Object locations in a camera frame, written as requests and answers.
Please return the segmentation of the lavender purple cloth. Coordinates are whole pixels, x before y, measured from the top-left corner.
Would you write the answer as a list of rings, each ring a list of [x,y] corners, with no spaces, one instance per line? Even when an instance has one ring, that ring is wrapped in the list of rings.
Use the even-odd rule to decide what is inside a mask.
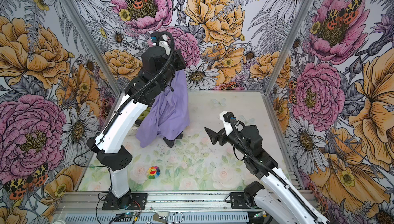
[[[142,148],[157,137],[175,139],[190,125],[188,92],[184,70],[177,71],[171,86],[159,94],[144,121],[139,126],[136,138]]]

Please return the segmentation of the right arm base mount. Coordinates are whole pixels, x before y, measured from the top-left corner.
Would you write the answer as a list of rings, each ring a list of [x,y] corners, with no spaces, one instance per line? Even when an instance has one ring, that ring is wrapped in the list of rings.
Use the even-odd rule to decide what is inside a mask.
[[[232,209],[256,209],[254,197],[245,192],[231,192],[230,204]]]

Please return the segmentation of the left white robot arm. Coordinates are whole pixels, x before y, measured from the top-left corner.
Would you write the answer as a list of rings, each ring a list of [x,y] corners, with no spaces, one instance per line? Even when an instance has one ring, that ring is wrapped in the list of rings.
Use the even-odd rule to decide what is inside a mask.
[[[143,66],[138,76],[130,81],[105,129],[89,139],[88,147],[96,153],[98,161],[109,168],[111,186],[105,197],[104,210],[137,209],[129,188],[127,167],[131,153],[122,145],[127,133],[138,117],[155,98],[171,85],[175,74],[186,68],[179,49],[165,46],[150,47],[142,54]]]

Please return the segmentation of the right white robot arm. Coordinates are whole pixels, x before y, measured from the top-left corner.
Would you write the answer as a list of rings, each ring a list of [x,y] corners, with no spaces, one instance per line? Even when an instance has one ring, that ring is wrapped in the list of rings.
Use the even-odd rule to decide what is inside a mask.
[[[280,224],[328,224],[330,221],[310,204],[295,188],[273,157],[262,148],[263,138],[255,125],[242,130],[233,128],[214,132],[205,131],[212,144],[229,143],[241,152],[243,163],[256,181],[244,189],[244,197],[251,208],[266,211]]]

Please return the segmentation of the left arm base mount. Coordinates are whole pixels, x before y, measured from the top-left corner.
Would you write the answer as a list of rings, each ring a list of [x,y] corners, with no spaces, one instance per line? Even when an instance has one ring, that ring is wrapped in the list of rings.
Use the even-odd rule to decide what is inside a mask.
[[[129,191],[124,196],[117,198],[110,192],[105,197],[102,210],[145,210],[147,197],[147,193],[131,193]]]

